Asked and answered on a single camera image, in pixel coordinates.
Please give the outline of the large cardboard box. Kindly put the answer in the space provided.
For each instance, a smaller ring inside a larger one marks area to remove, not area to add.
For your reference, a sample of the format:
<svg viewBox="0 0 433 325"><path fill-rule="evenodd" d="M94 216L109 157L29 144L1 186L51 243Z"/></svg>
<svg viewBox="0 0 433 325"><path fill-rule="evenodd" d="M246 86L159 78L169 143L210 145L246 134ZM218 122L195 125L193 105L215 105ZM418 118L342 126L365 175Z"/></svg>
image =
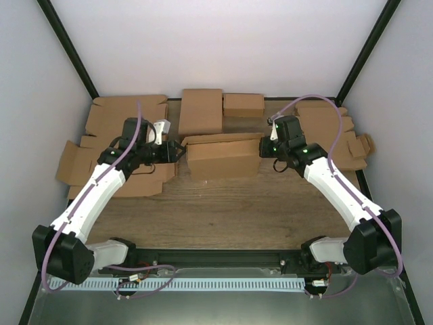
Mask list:
<svg viewBox="0 0 433 325"><path fill-rule="evenodd" d="M187 166L195 181L254 177L261 157L261 133L226 133L185 137Z"/></svg>

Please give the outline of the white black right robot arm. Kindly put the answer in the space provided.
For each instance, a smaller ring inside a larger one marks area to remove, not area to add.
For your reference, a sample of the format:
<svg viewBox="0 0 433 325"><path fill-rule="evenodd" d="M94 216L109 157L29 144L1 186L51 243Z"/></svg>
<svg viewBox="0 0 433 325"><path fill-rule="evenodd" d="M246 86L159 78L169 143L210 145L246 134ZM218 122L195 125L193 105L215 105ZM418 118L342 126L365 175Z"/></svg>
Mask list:
<svg viewBox="0 0 433 325"><path fill-rule="evenodd" d="M315 273L325 262L332 262L347 264L364 275L395 264L394 273L383 275L399 276L403 271L401 216L394 209L385 211L368 199L338 170L319 144L308 144L297 117L278 116L268 123L272 131L260 140L260 157L284 162L287 169L295 170L314 185L350 230L347 238L319 236L305 242L300 256L302 268Z"/></svg>

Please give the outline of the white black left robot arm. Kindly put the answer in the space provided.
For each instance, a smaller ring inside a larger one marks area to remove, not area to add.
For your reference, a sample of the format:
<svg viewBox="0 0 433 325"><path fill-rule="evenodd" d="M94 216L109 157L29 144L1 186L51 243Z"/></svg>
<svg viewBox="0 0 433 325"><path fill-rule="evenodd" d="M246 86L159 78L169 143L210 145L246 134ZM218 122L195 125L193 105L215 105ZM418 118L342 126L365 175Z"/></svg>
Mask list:
<svg viewBox="0 0 433 325"><path fill-rule="evenodd" d="M127 118L122 133L100 154L84 187L66 210L51 225L39 225L32 233L37 267L45 290L54 276L64 284L81 284L89 275L105 267L133 272L138 256L135 245L122 238L87 244L97 218L115 193L140 166L177 162L186 149L175 140L165 140L170 122L151 123L141 116Z"/></svg>

